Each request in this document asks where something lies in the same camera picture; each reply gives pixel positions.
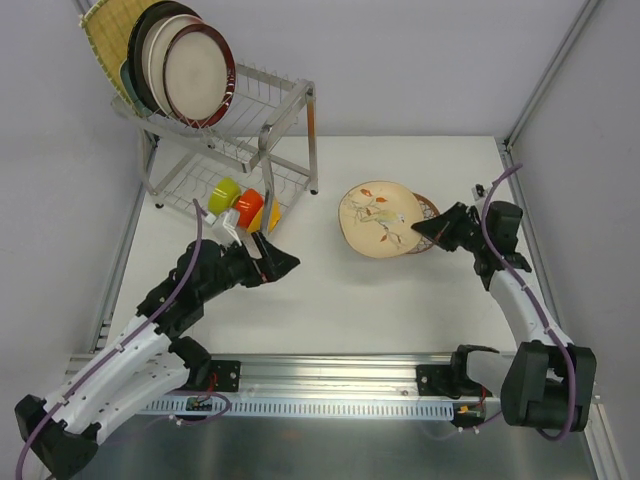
gray floor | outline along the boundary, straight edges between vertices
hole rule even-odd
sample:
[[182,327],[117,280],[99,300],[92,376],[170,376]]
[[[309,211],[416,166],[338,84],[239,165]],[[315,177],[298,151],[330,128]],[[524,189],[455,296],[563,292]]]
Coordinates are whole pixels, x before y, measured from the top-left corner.
[[123,425],[109,439],[121,443],[105,444],[76,479],[595,478],[582,435],[549,443],[502,420],[479,435],[437,441],[431,437],[451,432],[451,425],[229,417],[180,429],[162,421],[143,430],[154,418],[138,416]]

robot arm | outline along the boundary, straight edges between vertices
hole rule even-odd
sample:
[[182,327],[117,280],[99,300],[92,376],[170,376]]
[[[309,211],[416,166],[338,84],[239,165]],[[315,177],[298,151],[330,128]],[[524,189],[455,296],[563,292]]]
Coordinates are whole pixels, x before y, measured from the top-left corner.
[[195,340],[182,337],[203,317],[204,304],[238,284],[251,288],[275,282],[300,263],[262,234],[253,234],[253,239],[261,258],[252,258],[237,237],[228,246],[202,240],[186,284],[149,323],[186,278],[195,242],[189,245],[111,345],[58,391],[44,399],[27,395],[17,404],[22,438],[27,441],[40,427],[31,448],[55,478],[69,479],[81,471],[113,431],[156,398],[182,387],[206,390],[211,356]]
[[[469,395],[479,385],[484,386],[500,397],[502,413],[509,425],[562,429],[570,405],[568,364],[571,363],[575,402],[569,431],[582,431],[589,415],[595,356],[588,348],[576,347],[546,307],[537,300],[534,303],[532,296],[541,298],[540,292],[527,260],[516,252],[522,210],[501,201],[488,206],[485,226],[492,246],[511,267],[507,270],[483,236],[478,208],[484,208],[484,189],[476,186],[475,193],[475,206],[456,203],[444,214],[418,222],[412,228],[444,250],[453,252],[462,247],[473,254],[474,270],[485,290],[500,305],[518,350],[511,361],[491,348],[462,345],[452,355],[447,373],[428,378],[429,384],[453,398]],[[560,346],[568,351],[570,362]]]

cup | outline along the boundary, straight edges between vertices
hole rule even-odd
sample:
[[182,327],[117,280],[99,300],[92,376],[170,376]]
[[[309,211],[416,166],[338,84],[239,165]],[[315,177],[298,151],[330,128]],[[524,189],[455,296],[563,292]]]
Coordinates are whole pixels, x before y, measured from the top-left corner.
[[218,216],[225,210],[233,207],[242,195],[240,186],[229,177],[225,177],[213,190],[209,198],[209,211]]
[[251,225],[251,221],[258,214],[263,205],[264,200],[253,188],[244,192],[233,207],[240,212],[238,226],[248,228],[249,225]]
[[[249,228],[247,228],[247,232],[253,233],[260,230],[260,223],[262,222],[262,212],[264,212],[264,205],[260,207],[258,213],[253,220],[251,220],[251,224]],[[273,199],[273,208],[271,209],[271,219],[269,220],[269,232],[271,232],[282,218],[282,214],[280,213],[280,206],[278,205],[278,199]]]

perforated metal strip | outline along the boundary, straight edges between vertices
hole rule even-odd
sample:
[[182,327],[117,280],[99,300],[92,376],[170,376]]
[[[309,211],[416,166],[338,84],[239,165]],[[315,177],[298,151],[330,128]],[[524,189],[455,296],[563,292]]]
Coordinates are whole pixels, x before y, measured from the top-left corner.
[[[165,396],[148,405],[144,415],[211,415],[222,410],[224,403],[208,400],[210,412],[188,411],[189,397]],[[227,415],[241,417],[300,417],[300,418],[389,418],[404,420],[453,419],[451,402],[393,401],[393,400],[324,400],[242,398],[234,399]]]

yellow cup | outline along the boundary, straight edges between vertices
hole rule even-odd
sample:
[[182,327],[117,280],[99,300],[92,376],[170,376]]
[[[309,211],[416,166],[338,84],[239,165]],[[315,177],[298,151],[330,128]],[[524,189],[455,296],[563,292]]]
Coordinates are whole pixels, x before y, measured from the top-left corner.
[[214,215],[220,215],[225,210],[233,207],[242,195],[240,186],[229,177],[225,177],[213,190],[209,198],[209,211]]
[[[247,232],[253,233],[260,230],[260,222],[262,222],[262,211],[264,210],[264,206],[260,207],[260,210],[251,220],[251,224],[249,228],[247,228]],[[280,206],[278,205],[278,199],[274,198],[273,209],[271,209],[271,221],[269,222],[269,231],[271,232],[282,218],[280,214]]]

